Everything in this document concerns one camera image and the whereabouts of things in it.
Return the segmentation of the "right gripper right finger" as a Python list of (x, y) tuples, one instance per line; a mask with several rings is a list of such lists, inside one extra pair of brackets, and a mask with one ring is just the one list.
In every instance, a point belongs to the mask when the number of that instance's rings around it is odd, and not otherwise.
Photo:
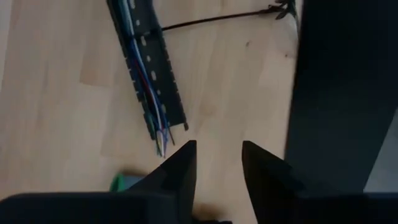
[(299, 172), (252, 141), (243, 141), (241, 159), (258, 224), (310, 224), (313, 215), (310, 200), (339, 192)]

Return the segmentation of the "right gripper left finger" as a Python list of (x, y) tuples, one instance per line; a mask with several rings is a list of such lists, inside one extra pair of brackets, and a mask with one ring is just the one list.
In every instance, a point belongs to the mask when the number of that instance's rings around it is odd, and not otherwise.
[(127, 190), (136, 196), (129, 224), (193, 224), (196, 181), (197, 142), (189, 140)]

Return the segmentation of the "black duct cover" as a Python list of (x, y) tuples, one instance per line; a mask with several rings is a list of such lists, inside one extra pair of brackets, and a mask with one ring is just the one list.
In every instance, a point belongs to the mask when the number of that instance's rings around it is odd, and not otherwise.
[(285, 160), (342, 192), (398, 192), (398, 0), (304, 0)]

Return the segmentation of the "black slotted cable duct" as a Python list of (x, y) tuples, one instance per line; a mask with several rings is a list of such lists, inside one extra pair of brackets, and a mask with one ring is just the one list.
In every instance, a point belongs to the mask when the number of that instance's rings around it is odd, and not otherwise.
[(165, 106), (168, 126), (183, 124), (188, 129), (182, 100), (172, 71), (163, 32), (152, 0), (106, 0), (123, 56), (133, 82), (136, 96), (144, 110), (144, 119), (152, 140), (158, 125), (155, 107), (143, 82), (144, 73), (156, 94), (158, 103)]

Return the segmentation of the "black zip tie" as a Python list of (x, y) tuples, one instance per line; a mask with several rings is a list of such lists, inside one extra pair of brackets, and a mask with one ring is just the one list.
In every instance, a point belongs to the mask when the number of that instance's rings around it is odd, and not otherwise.
[(262, 9), (260, 11), (245, 12), (245, 13), (240, 13), (240, 14), (232, 14), (232, 15), (227, 15), (227, 16), (218, 16), (218, 17), (200, 19), (200, 20), (196, 20), (196, 21), (183, 22), (180, 24), (162, 27), (161, 31), (167, 31), (167, 30), (177, 29), (177, 28), (186, 27), (186, 26), (192, 26), (192, 25), (201, 24), (201, 23), (205, 23), (205, 22), (213, 22), (213, 21), (234, 19), (234, 18), (238, 18), (238, 17), (247, 17), (247, 16), (262, 16), (262, 15), (272, 14), (272, 13), (276, 13), (276, 12), (273, 9), (267, 8), (267, 9)]

